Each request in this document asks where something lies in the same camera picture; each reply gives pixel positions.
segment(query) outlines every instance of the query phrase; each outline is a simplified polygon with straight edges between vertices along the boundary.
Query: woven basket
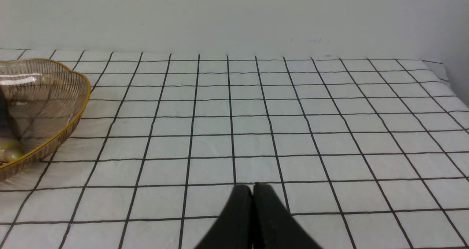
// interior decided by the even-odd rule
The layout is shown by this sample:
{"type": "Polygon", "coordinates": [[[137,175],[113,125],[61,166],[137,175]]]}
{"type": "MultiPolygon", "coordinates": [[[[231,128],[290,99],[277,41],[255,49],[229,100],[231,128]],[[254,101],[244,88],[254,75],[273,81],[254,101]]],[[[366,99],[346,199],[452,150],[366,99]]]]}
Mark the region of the woven basket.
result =
{"type": "Polygon", "coordinates": [[[0,87],[17,122],[25,155],[0,163],[0,181],[44,159],[78,125],[89,99],[88,79],[50,59],[0,61],[0,87]]]}

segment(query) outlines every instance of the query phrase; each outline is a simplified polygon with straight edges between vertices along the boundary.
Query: table surface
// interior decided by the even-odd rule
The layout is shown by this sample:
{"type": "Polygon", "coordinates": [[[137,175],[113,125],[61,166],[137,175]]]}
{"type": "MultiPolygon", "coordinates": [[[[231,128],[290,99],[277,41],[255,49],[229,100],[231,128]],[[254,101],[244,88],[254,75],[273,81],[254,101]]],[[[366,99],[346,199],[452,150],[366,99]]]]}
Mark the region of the table surface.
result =
{"type": "Polygon", "coordinates": [[[254,182],[325,249],[468,246],[469,109],[421,60],[0,50],[29,57],[92,95],[0,183],[0,248],[191,249],[254,182]]]}

